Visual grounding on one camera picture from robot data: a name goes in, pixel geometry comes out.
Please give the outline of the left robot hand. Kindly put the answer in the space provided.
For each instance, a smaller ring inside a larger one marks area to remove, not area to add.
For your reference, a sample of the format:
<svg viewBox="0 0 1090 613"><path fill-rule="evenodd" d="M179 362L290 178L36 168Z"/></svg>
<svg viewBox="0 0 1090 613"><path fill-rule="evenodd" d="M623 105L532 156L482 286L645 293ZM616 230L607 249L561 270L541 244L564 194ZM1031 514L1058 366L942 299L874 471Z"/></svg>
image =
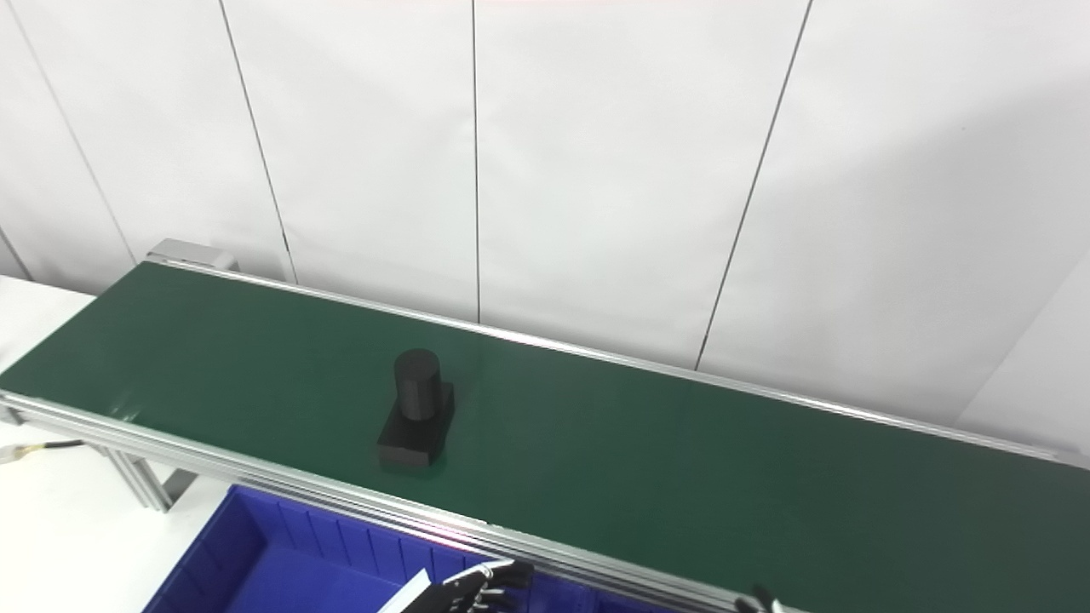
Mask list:
<svg viewBox="0 0 1090 613"><path fill-rule="evenodd" d="M434 581L417 570L386 603L382 612L513 612L520 604L513 591L530 588L535 567L514 558L486 561Z"/></svg>

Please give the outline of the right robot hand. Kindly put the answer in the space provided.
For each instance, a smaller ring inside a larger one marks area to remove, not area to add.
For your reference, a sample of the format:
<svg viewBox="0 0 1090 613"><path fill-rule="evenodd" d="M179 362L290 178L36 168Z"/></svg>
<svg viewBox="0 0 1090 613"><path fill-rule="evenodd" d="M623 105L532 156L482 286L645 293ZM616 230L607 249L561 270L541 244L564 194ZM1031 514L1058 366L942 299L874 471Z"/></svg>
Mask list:
<svg viewBox="0 0 1090 613"><path fill-rule="evenodd" d="M766 586L755 582L749 596L739 596L732 599L732 606L736 612L742 613L784 613L787 609L776 598Z"/></svg>

